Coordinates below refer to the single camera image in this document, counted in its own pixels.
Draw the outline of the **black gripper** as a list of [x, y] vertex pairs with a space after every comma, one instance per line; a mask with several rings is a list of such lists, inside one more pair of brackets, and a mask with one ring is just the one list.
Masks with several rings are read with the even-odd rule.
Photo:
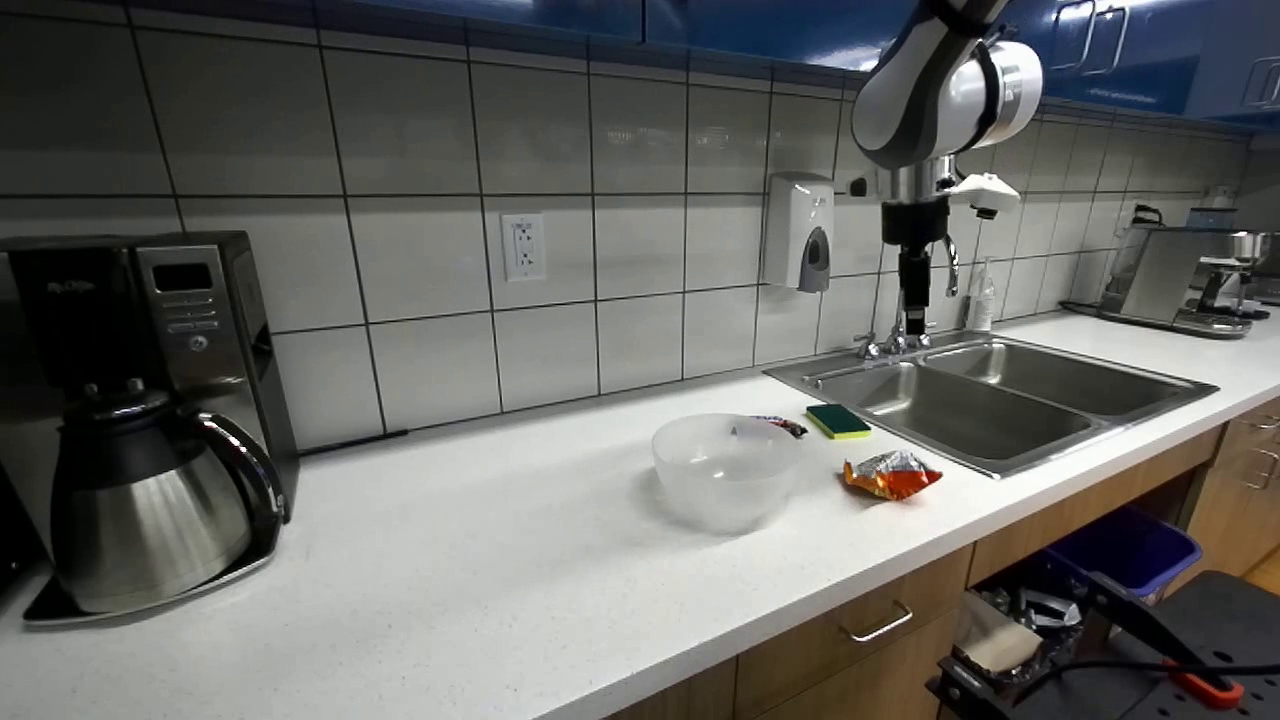
[[947, 234], [947, 199], [929, 205], [882, 205], [879, 234], [900, 254], [900, 323], [906, 337], [929, 330], [929, 288], [930, 254], [929, 247]]

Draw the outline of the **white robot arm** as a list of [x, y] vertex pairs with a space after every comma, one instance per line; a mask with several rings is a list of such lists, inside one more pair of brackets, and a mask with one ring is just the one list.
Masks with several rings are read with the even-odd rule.
[[916, 0], [865, 81], [850, 139], [873, 165], [879, 234], [900, 251], [900, 330], [929, 330], [930, 254], [947, 239], [950, 160], [1026, 126], [1043, 94], [1031, 45], [999, 41], [1006, 0]]

